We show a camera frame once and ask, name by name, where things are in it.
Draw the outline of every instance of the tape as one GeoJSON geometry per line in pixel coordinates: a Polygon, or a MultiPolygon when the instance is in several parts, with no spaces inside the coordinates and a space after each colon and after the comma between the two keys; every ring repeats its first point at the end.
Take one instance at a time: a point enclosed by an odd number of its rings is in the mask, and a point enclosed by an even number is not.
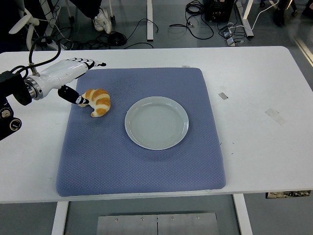
{"type": "Polygon", "coordinates": [[[219,93],[219,96],[223,99],[223,100],[226,100],[228,99],[228,97],[222,92],[222,93],[219,93]]]}
{"type": "Polygon", "coordinates": [[[276,122],[278,122],[280,125],[283,125],[286,122],[286,120],[282,116],[280,116],[280,114],[276,110],[272,108],[267,109],[265,113],[269,115],[272,119],[274,119],[276,122]]]}

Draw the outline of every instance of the robotic arm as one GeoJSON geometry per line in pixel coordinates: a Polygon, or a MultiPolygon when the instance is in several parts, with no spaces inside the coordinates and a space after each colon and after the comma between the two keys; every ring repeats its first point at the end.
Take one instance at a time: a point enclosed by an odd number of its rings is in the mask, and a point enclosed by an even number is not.
{"type": "Polygon", "coordinates": [[[32,67],[32,75],[22,78],[19,73],[5,71],[0,74],[0,140],[6,138],[21,128],[22,121],[14,117],[14,112],[6,97],[13,94],[22,105],[31,103],[32,99],[39,100],[48,95],[52,89],[58,89],[58,95],[74,104],[88,104],[74,89],[66,86],[67,83],[80,77],[87,70],[105,66],[89,59],[73,58],[62,60],[40,74],[36,67],[32,67]]]}

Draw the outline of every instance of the white desk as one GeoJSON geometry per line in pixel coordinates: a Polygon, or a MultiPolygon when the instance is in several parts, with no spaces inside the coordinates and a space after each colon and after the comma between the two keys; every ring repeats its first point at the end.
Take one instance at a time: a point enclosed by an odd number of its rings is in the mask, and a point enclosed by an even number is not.
{"type": "MultiPolygon", "coordinates": [[[[55,52],[35,52],[34,61],[55,52]]],[[[222,148],[226,186],[219,190],[60,197],[55,189],[70,104],[56,90],[22,106],[8,98],[21,130],[0,141],[0,202],[234,194],[313,189],[313,93],[283,47],[62,51],[107,68],[191,66],[204,75],[222,148]],[[218,94],[225,93],[223,100],[218,94]],[[275,121],[266,111],[272,109],[275,121]]],[[[28,52],[0,54],[0,72],[26,65],[28,52]]],[[[48,67],[42,66],[38,71],[48,67]]]]}

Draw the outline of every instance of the metal plate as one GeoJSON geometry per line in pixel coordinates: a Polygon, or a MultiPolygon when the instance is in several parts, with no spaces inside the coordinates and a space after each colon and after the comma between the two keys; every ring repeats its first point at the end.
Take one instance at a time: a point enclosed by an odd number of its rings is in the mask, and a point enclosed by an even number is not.
{"type": "Polygon", "coordinates": [[[215,213],[100,216],[97,235],[219,235],[215,213]]]}
{"type": "Polygon", "coordinates": [[[157,235],[157,215],[99,216],[97,235],[157,235]]]}
{"type": "Polygon", "coordinates": [[[158,235],[219,235],[215,213],[163,214],[158,216],[158,235]]]}

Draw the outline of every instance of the shoe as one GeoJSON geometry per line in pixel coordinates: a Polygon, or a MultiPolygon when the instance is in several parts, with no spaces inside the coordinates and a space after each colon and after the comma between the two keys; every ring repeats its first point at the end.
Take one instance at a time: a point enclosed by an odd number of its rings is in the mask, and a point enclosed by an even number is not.
{"type": "Polygon", "coordinates": [[[313,18],[313,10],[307,6],[304,11],[302,12],[302,15],[308,16],[310,18],[313,18]]]}
{"type": "Polygon", "coordinates": [[[92,20],[95,30],[111,33],[112,23],[109,19],[108,11],[105,8],[99,9],[99,14],[92,20]]]}
{"type": "Polygon", "coordinates": [[[285,11],[284,10],[278,10],[276,9],[274,11],[274,23],[279,26],[282,27],[285,25],[285,11]]]}

